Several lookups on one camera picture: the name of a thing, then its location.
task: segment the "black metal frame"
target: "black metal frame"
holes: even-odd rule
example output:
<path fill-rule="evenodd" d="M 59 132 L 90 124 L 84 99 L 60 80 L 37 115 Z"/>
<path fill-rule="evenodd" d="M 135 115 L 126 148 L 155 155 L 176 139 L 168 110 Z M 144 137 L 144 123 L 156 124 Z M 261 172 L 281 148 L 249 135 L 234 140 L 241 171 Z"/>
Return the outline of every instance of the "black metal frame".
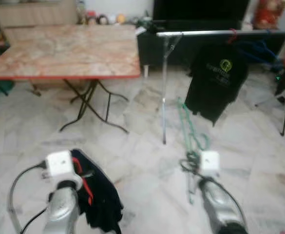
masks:
<path fill-rule="evenodd" d="M 116 94 L 116 93 L 112 93 L 110 92 L 109 90 L 107 90 L 103 84 L 98 80 L 98 79 L 94 79 L 94 80 L 91 80 L 90 81 L 90 84 L 88 86 L 88 88 L 86 89 L 86 91 L 83 93 L 83 94 L 80 94 L 78 92 L 78 90 L 67 80 L 67 79 L 64 79 L 63 80 L 73 91 L 74 93 L 76 94 L 76 97 L 74 97 L 73 99 L 71 99 L 70 103 L 73 103 L 76 99 L 81 99 L 82 100 L 82 104 L 80 106 L 80 109 L 79 109 L 79 112 L 78 112 L 78 115 L 77 115 L 77 118 L 67 124 L 65 124 L 61 129 L 60 129 L 60 132 L 63 131 L 64 128 L 66 128 L 67 126 L 69 126 L 70 124 L 73 124 L 77 121 L 79 121 L 85 114 L 85 110 L 86 110 L 86 107 L 88 107 L 102 122 L 105 122 L 106 124 L 109 124 L 113 127 L 116 127 L 116 128 L 119 128 L 121 130 L 123 130 L 125 133 L 129 133 L 125 128 L 123 128 L 122 126 L 119 126 L 117 124 L 114 124 L 114 123 L 111 123 L 111 122 L 108 122 L 108 117 L 109 117 L 109 110 L 110 110 L 110 103 L 111 103 L 111 95 L 114 95 L 114 96 L 119 96 L 123 99 L 125 99 L 126 101 L 129 101 L 125 96 L 121 95 L 121 94 Z M 96 111 L 95 109 L 90 105 L 90 100 L 95 92 L 95 89 L 97 87 L 97 85 L 100 85 L 101 88 L 107 92 L 109 94 L 109 100 L 108 100 L 108 108 L 107 108 L 107 113 L 105 115 L 105 118 L 101 117 Z"/>

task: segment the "white tile floor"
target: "white tile floor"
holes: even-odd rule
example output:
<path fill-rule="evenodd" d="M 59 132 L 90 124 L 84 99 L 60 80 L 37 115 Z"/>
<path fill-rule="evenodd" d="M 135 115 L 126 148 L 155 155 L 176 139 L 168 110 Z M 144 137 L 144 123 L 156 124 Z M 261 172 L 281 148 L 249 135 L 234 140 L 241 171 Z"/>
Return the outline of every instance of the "white tile floor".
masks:
<path fill-rule="evenodd" d="M 59 128 L 76 117 L 79 102 L 66 90 L 49 90 L 37 97 L 18 83 L 9 97 L 0 94 L 0 234 L 13 234 L 6 212 L 7 191 L 16 175 L 40 162 L 48 153 L 80 148 L 96 161 L 115 183 L 125 205 L 120 223 L 124 234 L 208 234 L 207 216 L 197 192 L 188 203 L 186 176 L 178 160 L 185 156 L 176 98 L 185 97 L 190 78 L 177 68 L 169 70 L 167 98 L 168 144 L 161 143 L 161 73 L 148 79 L 105 81 L 123 93 L 129 104 L 114 98 L 110 118 L 126 126 L 130 134 L 101 123 L 91 112 L 62 133 Z M 273 75 L 252 69 L 237 100 L 215 127 L 192 116 L 198 131 L 211 139 L 211 149 L 221 155 L 220 181 L 245 210 L 250 234 L 285 231 L 285 136 L 281 137 L 282 106 L 272 101 L 258 109 L 253 105 L 273 96 Z M 99 89 L 92 103 L 104 113 L 107 96 Z M 45 206 L 49 184 L 39 172 L 24 176 L 16 190 L 15 204 L 24 224 Z M 28 229 L 40 234 L 44 216 Z M 76 234 L 90 230 L 83 216 Z"/>

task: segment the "red table edge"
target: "red table edge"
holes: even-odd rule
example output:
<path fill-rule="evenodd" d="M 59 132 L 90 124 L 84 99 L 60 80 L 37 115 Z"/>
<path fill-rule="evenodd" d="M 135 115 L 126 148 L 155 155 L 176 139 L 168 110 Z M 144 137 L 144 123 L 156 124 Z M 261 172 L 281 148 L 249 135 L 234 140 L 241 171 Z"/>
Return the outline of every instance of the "red table edge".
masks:
<path fill-rule="evenodd" d="M 14 77 L 3 77 L 0 76 L 0 80 L 12 80 L 12 79 L 129 79 L 139 78 L 140 73 L 136 75 L 125 75 L 125 76 L 14 76 Z"/>

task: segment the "table leg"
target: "table leg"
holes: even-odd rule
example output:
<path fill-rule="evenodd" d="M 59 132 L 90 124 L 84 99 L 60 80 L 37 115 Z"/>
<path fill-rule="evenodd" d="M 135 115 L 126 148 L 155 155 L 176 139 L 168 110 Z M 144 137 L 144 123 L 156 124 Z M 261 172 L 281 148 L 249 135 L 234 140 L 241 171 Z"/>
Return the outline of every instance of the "table leg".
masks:
<path fill-rule="evenodd" d="M 86 102 L 89 103 L 91 97 L 93 96 L 94 94 L 94 91 L 95 91 L 95 87 L 97 86 L 97 83 L 96 82 L 91 82 L 89 84 L 89 87 L 87 89 L 87 92 L 85 92 L 84 94 L 82 94 L 81 96 L 83 96 L 84 99 L 86 99 Z M 67 124 L 65 124 L 62 128 L 60 128 L 59 132 L 62 132 L 63 129 L 65 129 L 67 126 L 73 124 L 73 123 L 76 123 L 77 121 L 79 121 L 83 116 L 84 116 L 84 113 L 85 113 L 85 110 L 86 110 L 86 104 L 84 103 L 84 101 L 82 101 L 81 105 L 80 105 L 80 109 L 79 109 L 79 112 L 78 112 L 78 115 L 77 115 L 77 118 L 71 122 L 68 122 Z"/>
<path fill-rule="evenodd" d="M 110 123 L 110 122 L 107 121 L 107 119 L 108 119 L 108 114 L 109 114 L 108 111 L 107 111 L 106 118 L 104 119 L 104 118 L 102 118 L 102 117 L 95 111 L 95 109 L 89 104 L 89 101 L 90 101 L 90 99 L 91 99 L 91 97 L 92 97 L 92 95 L 93 95 L 93 93 L 94 93 L 94 91 L 95 91 L 95 88 L 96 88 L 96 86 L 97 86 L 98 83 L 100 84 L 100 86 L 101 86 L 106 92 L 109 93 L 109 96 L 111 96 L 111 95 L 116 95 L 116 96 L 120 96 L 120 97 L 124 98 L 125 100 L 128 100 L 126 97 L 124 97 L 124 96 L 122 96 L 122 95 L 119 95 L 119 94 L 111 93 L 111 92 L 109 92 L 109 91 L 99 82 L 99 80 L 92 80 L 91 83 L 93 84 L 94 87 L 93 87 L 93 89 L 91 90 L 91 92 L 90 92 L 89 96 L 87 97 L 87 99 L 85 99 L 85 97 L 84 97 L 82 94 L 80 94 L 80 93 L 77 91 L 77 89 L 76 89 L 68 80 L 64 79 L 63 81 L 64 81 L 64 82 L 74 91 L 74 93 L 82 100 L 82 106 L 81 106 L 81 108 L 80 108 L 80 110 L 79 110 L 79 114 L 78 114 L 78 116 L 77 116 L 77 119 L 74 120 L 74 121 L 72 121 L 72 122 L 70 122 L 70 123 L 68 123 L 68 124 L 66 124 L 66 125 L 64 125 L 64 126 L 61 128 L 61 131 L 62 131 L 66 126 L 68 126 L 69 124 L 72 124 L 72 123 L 77 122 L 78 120 L 80 120 L 80 119 L 82 118 L 84 112 L 85 112 L 84 108 L 88 107 L 101 121 L 103 121 L 103 122 L 105 122 L 106 124 L 109 124 L 109 125 L 111 125 L 111 126 L 113 126 L 113 127 L 119 128 L 119 129 L 123 130 L 125 133 L 129 133 L 129 132 L 128 132 L 125 128 L 123 128 L 122 126 L 119 126 L 119 125 L 117 125 L 117 124 Z"/>
<path fill-rule="evenodd" d="M 112 92 L 110 92 L 109 90 L 107 90 L 106 87 L 104 87 L 103 84 L 102 84 L 99 80 L 98 80 L 98 83 L 99 83 L 99 85 L 101 86 L 101 88 L 103 88 L 104 91 L 107 92 L 108 94 L 111 94 L 111 95 L 114 95 L 114 96 L 119 96 L 119 97 L 125 99 L 126 101 L 129 101 L 127 97 L 125 97 L 125 96 L 123 96 L 123 95 L 121 95 L 121 94 L 112 93 Z"/>
<path fill-rule="evenodd" d="M 31 92 L 32 94 L 36 95 L 37 97 L 41 96 L 40 91 L 38 90 L 37 86 L 35 84 L 33 84 L 32 80 L 29 79 L 31 85 L 32 85 L 32 89 L 29 89 L 29 92 Z"/>
<path fill-rule="evenodd" d="M 143 69 L 144 69 L 144 78 L 148 78 L 149 77 L 149 65 L 143 65 Z"/>
<path fill-rule="evenodd" d="M 91 82 L 90 82 L 90 84 L 89 84 L 87 90 L 82 94 L 83 97 L 85 97 L 85 96 L 89 93 L 89 90 L 91 89 L 91 87 L 92 87 L 92 85 L 91 85 Z M 72 99 L 70 100 L 70 103 L 72 104 L 72 103 L 73 103 L 75 100 L 77 100 L 77 99 L 78 99 L 78 96 L 75 96 L 74 98 L 72 98 Z"/>

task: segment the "figurine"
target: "figurine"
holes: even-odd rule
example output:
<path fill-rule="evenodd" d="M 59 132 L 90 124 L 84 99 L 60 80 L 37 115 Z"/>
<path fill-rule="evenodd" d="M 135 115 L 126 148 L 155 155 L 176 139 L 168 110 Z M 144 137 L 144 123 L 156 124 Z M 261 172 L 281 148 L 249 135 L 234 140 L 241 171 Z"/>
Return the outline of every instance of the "figurine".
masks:
<path fill-rule="evenodd" d="M 260 0 L 255 13 L 255 29 L 278 29 L 278 20 L 285 9 L 285 0 Z"/>

